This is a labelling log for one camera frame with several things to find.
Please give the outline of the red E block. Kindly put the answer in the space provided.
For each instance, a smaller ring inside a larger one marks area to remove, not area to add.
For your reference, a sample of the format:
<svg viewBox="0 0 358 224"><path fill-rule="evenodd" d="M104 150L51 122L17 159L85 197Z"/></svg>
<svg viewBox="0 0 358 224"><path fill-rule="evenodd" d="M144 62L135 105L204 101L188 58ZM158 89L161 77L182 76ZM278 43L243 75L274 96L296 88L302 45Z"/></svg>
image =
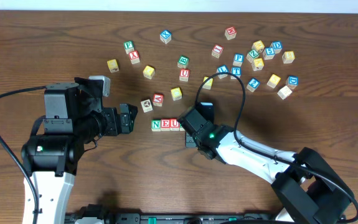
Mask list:
<svg viewBox="0 0 358 224"><path fill-rule="evenodd" d="M170 131L170 130L171 130L170 119L162 119L161 131Z"/></svg>

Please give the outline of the green R block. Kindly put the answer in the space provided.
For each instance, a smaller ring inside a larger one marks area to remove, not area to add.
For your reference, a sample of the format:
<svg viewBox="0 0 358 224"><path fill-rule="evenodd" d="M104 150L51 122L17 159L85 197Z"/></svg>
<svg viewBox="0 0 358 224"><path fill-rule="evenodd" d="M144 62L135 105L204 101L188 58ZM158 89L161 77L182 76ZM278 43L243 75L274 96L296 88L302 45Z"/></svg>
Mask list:
<svg viewBox="0 0 358 224"><path fill-rule="evenodd" d="M182 127L181 124L180 124L179 130L180 130L180 131L185 131L185 129Z"/></svg>

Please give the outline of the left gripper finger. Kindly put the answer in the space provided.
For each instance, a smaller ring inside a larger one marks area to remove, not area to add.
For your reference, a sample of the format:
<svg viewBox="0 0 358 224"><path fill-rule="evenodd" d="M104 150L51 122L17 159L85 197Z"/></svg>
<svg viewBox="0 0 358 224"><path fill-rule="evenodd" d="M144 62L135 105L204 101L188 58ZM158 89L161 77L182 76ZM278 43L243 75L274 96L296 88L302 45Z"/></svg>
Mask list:
<svg viewBox="0 0 358 224"><path fill-rule="evenodd" d="M128 118L132 123L134 123L136 116L138 114L138 107L131 104L127 104L126 107L127 107Z"/></svg>
<svg viewBox="0 0 358 224"><path fill-rule="evenodd" d="M120 104L120 126L121 126L121 132L123 134L129 134L130 132L133 131L133 125L134 123L132 123L129 118L128 118L128 114L127 114L127 104Z"/></svg>

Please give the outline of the green N block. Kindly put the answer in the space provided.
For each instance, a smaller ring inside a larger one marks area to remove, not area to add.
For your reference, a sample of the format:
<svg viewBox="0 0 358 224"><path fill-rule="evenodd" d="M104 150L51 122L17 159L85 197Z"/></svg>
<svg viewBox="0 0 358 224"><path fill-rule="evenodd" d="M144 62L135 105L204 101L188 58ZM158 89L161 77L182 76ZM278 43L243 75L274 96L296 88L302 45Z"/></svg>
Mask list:
<svg viewBox="0 0 358 224"><path fill-rule="evenodd" d="M151 130L152 131L161 131L161 120L154 119L151 121Z"/></svg>

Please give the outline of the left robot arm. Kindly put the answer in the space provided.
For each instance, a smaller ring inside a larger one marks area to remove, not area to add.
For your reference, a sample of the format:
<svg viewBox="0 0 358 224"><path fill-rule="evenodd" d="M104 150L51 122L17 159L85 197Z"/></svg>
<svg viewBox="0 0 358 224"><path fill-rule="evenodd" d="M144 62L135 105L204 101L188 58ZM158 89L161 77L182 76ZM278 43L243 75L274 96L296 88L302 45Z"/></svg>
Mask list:
<svg viewBox="0 0 358 224"><path fill-rule="evenodd" d="M63 223L85 145L132 132L137 107L105 108L103 97L109 94L110 79L104 76L46 86L45 116L35 122L21 151L31 180L24 184L23 223Z"/></svg>

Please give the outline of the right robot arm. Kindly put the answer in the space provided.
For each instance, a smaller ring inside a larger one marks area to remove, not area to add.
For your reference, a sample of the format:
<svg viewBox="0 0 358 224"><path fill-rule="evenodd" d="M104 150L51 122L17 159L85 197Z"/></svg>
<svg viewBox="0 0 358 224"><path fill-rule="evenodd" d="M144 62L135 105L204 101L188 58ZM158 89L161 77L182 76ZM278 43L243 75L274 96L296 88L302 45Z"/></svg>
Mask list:
<svg viewBox="0 0 358 224"><path fill-rule="evenodd" d="M177 120L207 159L241 167L271 185L284 206L274 220L338 223L342 219L354 194L316 151L268 147L209 121L212 112L211 106L191 107Z"/></svg>

